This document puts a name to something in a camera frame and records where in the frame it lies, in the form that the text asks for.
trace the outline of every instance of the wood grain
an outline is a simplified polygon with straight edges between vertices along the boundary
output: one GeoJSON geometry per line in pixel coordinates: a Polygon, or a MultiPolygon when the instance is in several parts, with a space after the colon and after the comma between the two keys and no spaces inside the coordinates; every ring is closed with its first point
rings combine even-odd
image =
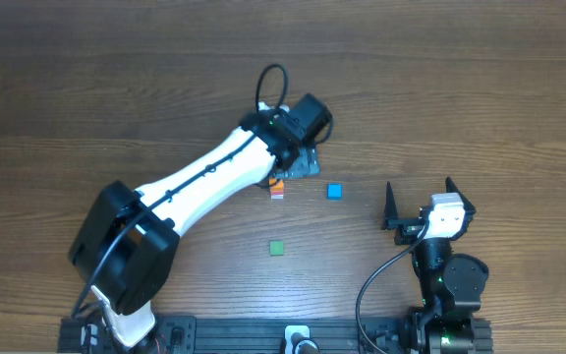
{"type": "MultiPolygon", "coordinates": [[[[478,208],[455,244],[491,277],[498,353],[566,353],[566,1],[0,0],[0,350],[53,351],[83,286],[66,253],[97,192],[180,169],[251,109],[270,62],[337,126],[284,201],[248,188],[182,240],[155,310],[351,318],[450,175],[478,208]],[[341,182],[344,200],[325,199],[341,182]],[[269,240],[286,256],[271,258],[269,240]]],[[[276,83],[266,86],[273,99],[276,83]]],[[[408,262],[363,313],[419,304],[408,262]]]]}

